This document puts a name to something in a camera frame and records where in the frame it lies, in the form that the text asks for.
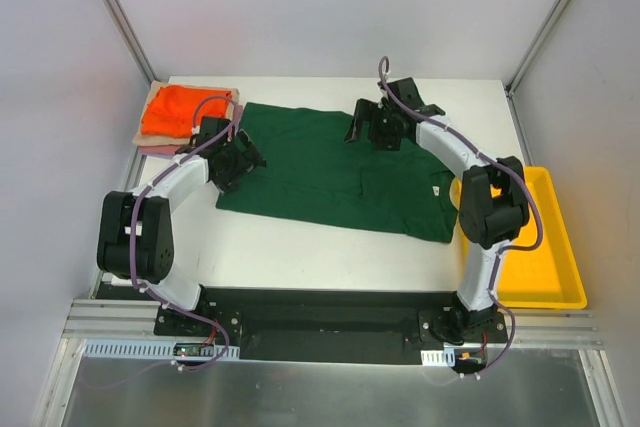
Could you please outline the dark green t shirt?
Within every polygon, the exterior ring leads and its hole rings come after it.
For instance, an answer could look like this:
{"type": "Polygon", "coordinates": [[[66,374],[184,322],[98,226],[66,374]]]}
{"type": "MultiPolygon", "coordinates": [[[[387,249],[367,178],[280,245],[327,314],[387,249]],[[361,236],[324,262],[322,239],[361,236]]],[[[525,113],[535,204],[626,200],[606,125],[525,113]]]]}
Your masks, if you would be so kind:
{"type": "Polygon", "coordinates": [[[339,111],[247,104],[240,126],[267,165],[217,209],[450,243],[451,171],[410,142],[397,151],[346,143],[350,123],[339,111]]]}

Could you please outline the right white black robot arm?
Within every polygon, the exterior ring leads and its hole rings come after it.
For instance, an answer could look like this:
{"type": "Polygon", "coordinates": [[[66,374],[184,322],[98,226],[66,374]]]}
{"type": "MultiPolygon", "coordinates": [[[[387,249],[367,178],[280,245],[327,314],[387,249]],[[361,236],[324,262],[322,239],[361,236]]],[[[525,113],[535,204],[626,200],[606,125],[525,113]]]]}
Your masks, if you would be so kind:
{"type": "Polygon", "coordinates": [[[429,332],[452,345],[473,341],[497,313],[496,283],[503,254],[513,249],[529,221],[539,219],[522,163],[513,156],[493,159],[483,153],[434,104],[410,108],[392,98],[360,99],[345,140],[352,143],[362,136],[391,153],[409,140],[460,181],[458,222],[470,251],[451,307],[434,316],[429,332]]]}

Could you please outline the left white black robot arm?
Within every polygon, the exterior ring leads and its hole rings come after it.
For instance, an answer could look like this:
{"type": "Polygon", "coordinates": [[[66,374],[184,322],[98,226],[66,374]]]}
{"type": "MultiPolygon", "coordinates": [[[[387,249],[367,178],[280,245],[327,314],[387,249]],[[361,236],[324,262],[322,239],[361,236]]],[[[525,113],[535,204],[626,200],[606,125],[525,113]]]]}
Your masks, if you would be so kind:
{"type": "Polygon", "coordinates": [[[205,185],[226,194],[266,166],[244,130],[228,126],[213,136],[193,136],[146,184],[104,197],[98,268],[177,310],[176,322],[188,335],[204,334],[212,314],[203,306],[205,288],[177,267],[172,214],[205,185]]]}

